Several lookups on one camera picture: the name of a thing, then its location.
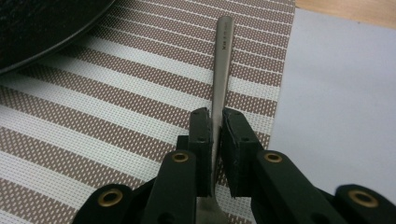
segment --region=white table surface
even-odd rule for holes
[[[396,203],[396,30],[297,8],[269,149]]]

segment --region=screw hole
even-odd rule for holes
[[[119,203],[121,199],[122,192],[119,189],[110,189],[99,195],[98,203],[102,207],[110,207]]]
[[[158,217],[159,224],[173,224],[175,222],[175,218],[170,213],[162,213]]]
[[[371,194],[368,194],[362,190],[353,189],[348,193],[349,198],[361,206],[374,208],[378,207],[378,200]]]
[[[312,214],[311,219],[316,224],[330,224],[330,220],[326,216],[324,216],[323,214],[320,214],[320,213]]]
[[[275,153],[266,153],[264,155],[264,158],[270,162],[281,162],[282,161],[282,157],[280,157],[279,155],[277,155]]]
[[[189,156],[186,153],[176,153],[172,155],[172,159],[175,162],[183,162],[183,161],[187,161],[189,159]]]

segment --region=woven placemat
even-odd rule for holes
[[[0,77],[0,222],[68,223],[95,189],[135,189],[211,105],[218,17],[235,19],[227,106],[267,147],[294,2],[120,0],[71,46]],[[231,223],[248,198],[217,196]]]

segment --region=brass insert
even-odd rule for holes
[[[119,203],[122,199],[122,192],[119,189],[109,189],[98,198],[98,203],[102,207],[110,207]]]
[[[175,162],[184,162],[189,159],[189,155],[187,155],[186,153],[178,152],[172,155],[172,159]]]
[[[282,157],[273,152],[265,153],[264,158],[270,162],[282,162]]]
[[[378,200],[371,194],[368,194],[359,189],[350,190],[347,195],[353,202],[360,204],[364,207],[375,208],[378,207]]]

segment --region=metal fork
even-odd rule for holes
[[[220,17],[217,23],[215,44],[215,69],[213,76],[213,101],[212,101],[212,174],[211,197],[199,198],[197,204],[197,224],[224,224],[228,218],[219,208],[216,201],[215,186],[217,181],[217,166],[219,161],[219,136],[221,131],[222,110],[225,105],[228,76],[233,47],[233,18]]]

